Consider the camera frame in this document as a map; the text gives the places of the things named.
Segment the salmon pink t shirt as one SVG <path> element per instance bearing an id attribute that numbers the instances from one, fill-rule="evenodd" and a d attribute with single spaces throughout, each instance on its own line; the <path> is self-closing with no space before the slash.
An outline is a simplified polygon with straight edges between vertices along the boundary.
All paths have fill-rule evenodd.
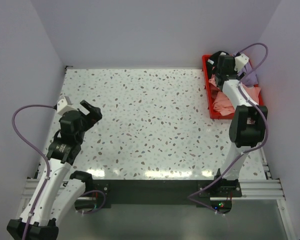
<path id="1" fill-rule="evenodd" d="M 211 90 L 213 110 L 220 113 L 222 116 L 228 116 L 230 114 L 234 114 L 235 109 L 234 109 L 233 105 L 231 104 L 231 101 L 217 87 L 215 78 L 213 77 L 213 78 L 209 79 L 208 82 L 209 82 L 209 87 Z M 243 88 L 257 104 L 260 103 L 260 101 L 259 101 L 259 95 L 261 92 L 260 87 L 258 87 L 258 86 L 247 87 L 247 86 L 243 85 Z"/>

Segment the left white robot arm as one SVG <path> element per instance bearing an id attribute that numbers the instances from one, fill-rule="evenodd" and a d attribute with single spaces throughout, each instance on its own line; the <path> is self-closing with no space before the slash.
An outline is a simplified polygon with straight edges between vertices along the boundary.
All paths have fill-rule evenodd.
<path id="1" fill-rule="evenodd" d="M 73 107 L 68 97 L 52 106 L 60 115 L 59 130 L 54 134 L 47 154 L 42 154 L 45 168 L 41 178 L 19 218 L 11 219 L 7 231 L 15 240 L 55 240 L 62 218 L 81 196 L 94 193 L 92 175 L 75 171 L 65 189 L 61 190 L 67 173 L 81 151 L 85 133 L 102 119 L 100 108 L 82 100 L 88 113 Z"/>

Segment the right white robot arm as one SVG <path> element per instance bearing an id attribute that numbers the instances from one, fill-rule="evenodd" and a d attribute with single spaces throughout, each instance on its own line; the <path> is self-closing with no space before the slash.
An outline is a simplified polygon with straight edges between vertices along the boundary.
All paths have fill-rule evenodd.
<path id="1" fill-rule="evenodd" d="M 218 170 L 220 180 L 212 185 L 213 192 L 220 197 L 231 190 L 228 181 L 239 179 L 247 155 L 260 148 L 267 137 L 268 109 L 266 106 L 259 106 L 249 96 L 238 76 L 248 62 L 249 58 L 244 54 L 221 54 L 216 65 L 215 83 L 234 108 L 228 131 L 230 149 L 224 164 Z"/>

